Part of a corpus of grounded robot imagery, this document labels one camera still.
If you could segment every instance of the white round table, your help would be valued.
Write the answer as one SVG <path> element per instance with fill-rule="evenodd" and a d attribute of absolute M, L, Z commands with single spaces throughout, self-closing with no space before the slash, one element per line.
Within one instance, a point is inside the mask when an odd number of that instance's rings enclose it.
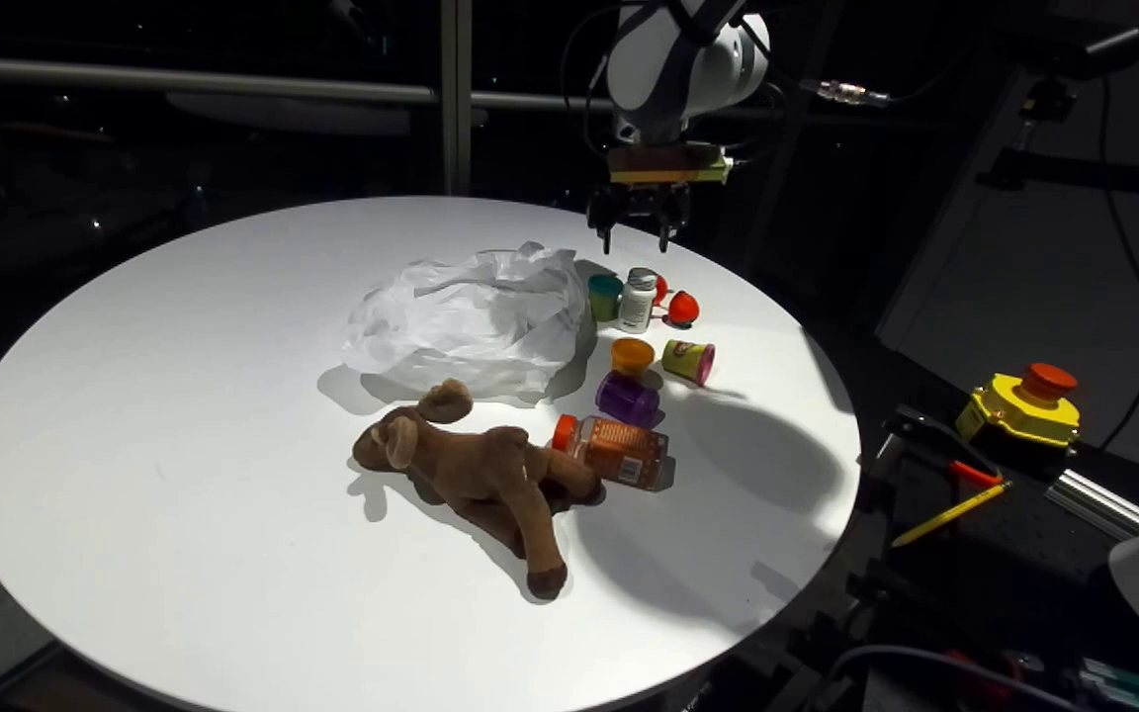
<path fill-rule="evenodd" d="M 386 408 L 341 347 L 357 302 L 413 259 L 568 247 L 691 288 L 707 388 L 662 384 L 678 462 L 556 516 L 568 586 L 346 446 Z M 858 428 L 822 354 L 757 288 L 647 235 L 614 252 L 582 214 L 365 200 L 159 247 L 36 321 L 0 359 L 0 583 L 80 658 L 181 703 L 586 710 L 672 682 L 772 623 L 827 561 L 858 491 Z M 479 404 L 458 428 L 594 412 Z"/>

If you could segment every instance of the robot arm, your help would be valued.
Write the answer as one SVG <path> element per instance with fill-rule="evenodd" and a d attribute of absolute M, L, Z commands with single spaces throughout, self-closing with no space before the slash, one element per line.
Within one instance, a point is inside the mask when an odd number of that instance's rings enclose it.
<path fill-rule="evenodd" d="M 623 219 L 652 222 L 662 250 L 686 225 L 686 188 L 728 182 L 731 159 L 718 148 L 685 143 L 685 132 L 695 117 L 749 99 L 765 80 L 765 26 L 739 16 L 739 6 L 619 7 L 604 70 L 619 148 L 610 151 L 610 188 L 589 206 L 604 252 L 610 229 Z"/>

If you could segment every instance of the brown stuffed animal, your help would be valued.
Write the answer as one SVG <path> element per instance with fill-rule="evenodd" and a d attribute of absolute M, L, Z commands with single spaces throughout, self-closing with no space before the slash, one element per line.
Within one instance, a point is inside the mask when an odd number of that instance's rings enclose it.
<path fill-rule="evenodd" d="M 448 504 L 458 519 L 527 558 L 527 586 L 550 602 L 565 586 L 565 558 L 553 538 L 553 512 L 565 504 L 599 504 L 599 478 L 550 446 L 528 446 L 523 428 L 455 434 L 429 422 L 455 422 L 470 412 L 458 382 L 429 388 L 413 408 L 395 408 L 372 422 L 350 455 L 366 473 L 403 473 L 424 504 Z"/>

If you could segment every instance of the plush toy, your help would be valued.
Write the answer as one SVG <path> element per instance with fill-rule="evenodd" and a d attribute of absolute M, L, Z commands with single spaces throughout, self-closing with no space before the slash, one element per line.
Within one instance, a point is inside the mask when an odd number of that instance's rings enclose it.
<path fill-rule="evenodd" d="M 413 408 L 395 408 L 372 422 L 350 455 L 366 473 L 408 474 L 424 504 L 448 504 L 458 519 L 527 558 L 528 594 L 550 602 L 565 586 L 553 512 L 599 504 L 604 486 L 586 462 L 550 446 L 528 446 L 523 428 L 490 428 L 481 434 L 429 428 L 455 422 L 467 412 L 467 388 L 448 382 Z"/>

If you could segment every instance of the plastic bag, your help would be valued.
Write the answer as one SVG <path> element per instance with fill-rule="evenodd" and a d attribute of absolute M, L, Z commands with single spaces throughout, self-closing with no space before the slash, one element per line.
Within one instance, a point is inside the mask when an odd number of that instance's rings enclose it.
<path fill-rule="evenodd" d="M 532 404 L 582 354 L 586 288 L 573 250 L 481 250 L 467 267 L 413 263 L 350 314 L 346 367 L 424 397 L 442 382 L 479 401 Z"/>

